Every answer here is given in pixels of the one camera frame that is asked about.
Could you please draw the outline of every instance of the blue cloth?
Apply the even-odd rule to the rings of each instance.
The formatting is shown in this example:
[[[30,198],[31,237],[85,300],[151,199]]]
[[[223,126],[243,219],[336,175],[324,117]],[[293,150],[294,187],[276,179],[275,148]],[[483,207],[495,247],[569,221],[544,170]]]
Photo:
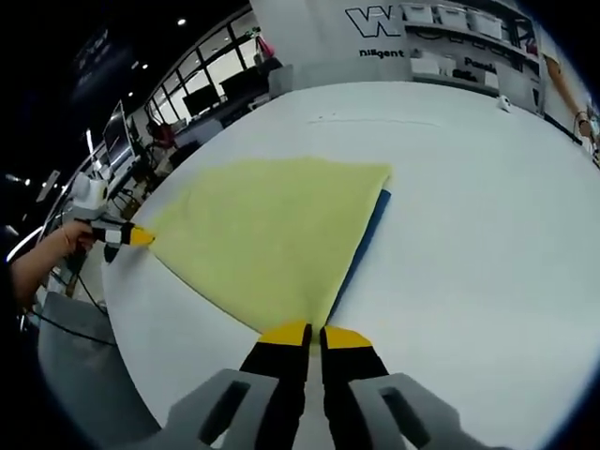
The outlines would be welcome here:
[[[385,207],[390,201],[391,196],[392,194],[387,190],[382,190],[382,192],[379,194],[379,198],[377,199],[375,207],[373,208],[373,213],[371,214],[371,217],[368,220],[365,234],[363,234],[363,238],[360,240],[360,243],[358,244],[358,247],[354,252],[354,257],[352,258],[352,262],[350,263],[350,267],[348,268],[346,277],[342,281],[341,286],[339,287],[339,291],[337,292],[336,301],[334,302],[334,305],[329,311],[329,316],[327,317],[328,322],[334,315],[334,312],[336,312],[336,308],[338,307],[339,301],[341,300],[342,295],[346,292],[350,281],[353,279],[354,273],[358,268],[358,264],[360,264],[360,262],[363,259],[363,256],[365,256],[368,245],[371,243],[371,239],[373,239],[373,236],[375,235],[375,230],[377,230],[377,226],[382,220],[383,211],[385,211]]]

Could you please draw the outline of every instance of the human arm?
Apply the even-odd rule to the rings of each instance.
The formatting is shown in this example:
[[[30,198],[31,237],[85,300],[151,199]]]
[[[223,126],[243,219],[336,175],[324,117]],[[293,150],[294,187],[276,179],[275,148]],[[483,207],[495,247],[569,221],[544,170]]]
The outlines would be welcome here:
[[[581,136],[592,139],[593,134],[590,118],[587,112],[579,108],[578,103],[575,101],[567,81],[563,76],[561,65],[551,56],[544,54],[544,58],[546,60],[547,73],[551,79],[551,82],[556,87],[556,90],[561,96],[562,101],[564,101],[566,107],[569,109],[571,114],[573,114],[574,120],[577,120],[577,125],[579,126],[579,132],[581,133]]]
[[[93,242],[91,227],[80,221],[72,221],[49,234],[11,264],[14,296],[19,305],[31,307],[34,293],[53,267],[74,252],[78,245],[89,249]]]

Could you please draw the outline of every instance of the yellow cloth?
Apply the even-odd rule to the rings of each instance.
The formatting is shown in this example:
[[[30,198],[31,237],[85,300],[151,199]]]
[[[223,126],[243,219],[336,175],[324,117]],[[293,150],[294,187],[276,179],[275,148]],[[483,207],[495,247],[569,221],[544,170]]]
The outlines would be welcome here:
[[[209,169],[162,211],[150,248],[251,328],[305,320],[318,332],[390,173],[314,157]]]

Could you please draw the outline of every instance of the white tabletop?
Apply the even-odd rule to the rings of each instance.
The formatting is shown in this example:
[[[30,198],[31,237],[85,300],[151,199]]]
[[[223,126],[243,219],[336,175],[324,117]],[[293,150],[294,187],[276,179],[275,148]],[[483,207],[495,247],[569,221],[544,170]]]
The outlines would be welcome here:
[[[458,409],[488,445],[536,448],[600,354],[600,172],[552,125],[496,100],[408,82],[292,92],[225,129],[134,218],[241,158],[388,162],[392,198],[332,324],[369,338]],[[257,334],[145,249],[103,266],[119,349],[161,425],[174,402],[238,368]]]

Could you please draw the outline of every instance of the window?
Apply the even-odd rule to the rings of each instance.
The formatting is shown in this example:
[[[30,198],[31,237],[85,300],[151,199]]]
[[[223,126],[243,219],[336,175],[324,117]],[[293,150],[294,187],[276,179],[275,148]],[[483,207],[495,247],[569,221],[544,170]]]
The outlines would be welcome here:
[[[148,103],[148,107],[150,108],[150,116],[157,121],[159,124],[162,123],[162,117],[158,113],[157,109],[154,107],[154,101],[150,101]]]
[[[184,62],[179,66],[179,73],[181,73],[181,78],[184,80],[186,76],[193,72],[196,68],[200,66],[200,59],[198,58],[198,54],[194,50],[189,56],[184,59]]]
[[[235,19],[232,22],[232,29],[235,38],[239,39],[243,37],[248,31],[258,28],[259,23],[256,21],[256,16],[253,11],[244,14],[239,19]]]
[[[168,124],[173,124],[177,122],[177,116],[175,115],[175,111],[169,104],[165,93],[162,91],[162,87],[159,87],[157,92],[154,95],[154,101],[157,103],[158,108],[160,109],[160,113],[165,119],[165,122]]]
[[[208,73],[210,73],[213,83],[215,84],[217,92],[220,96],[225,95],[225,92],[220,84],[229,77],[241,71],[242,64],[240,63],[240,59],[237,57],[237,53],[235,51],[225,53],[219,57],[217,61],[208,66]]]
[[[198,89],[202,89],[208,84],[208,78],[204,70],[199,70],[186,82],[187,91],[191,94],[196,92]]]
[[[171,76],[165,81],[164,86],[167,89],[167,92],[170,94],[174,91],[179,85],[179,78],[177,77],[177,73],[173,72]]]
[[[213,54],[231,43],[232,37],[229,36],[227,27],[221,28],[213,36],[200,44],[200,53],[202,53],[202,58],[204,58],[204,60],[210,58]]]
[[[186,104],[184,103],[185,96],[186,96],[186,91],[182,87],[182,88],[177,89],[172,94],[170,94],[169,98],[171,99],[172,105],[177,110],[177,114],[179,114],[179,117],[182,119],[186,118],[187,120],[189,120],[189,119],[191,119],[191,115],[189,115],[188,108],[186,107]]]
[[[256,54],[256,41],[254,39],[251,39],[248,42],[244,42],[242,45],[240,45],[240,52],[242,52],[242,57],[244,58],[248,68],[256,66],[254,61],[254,55]]]

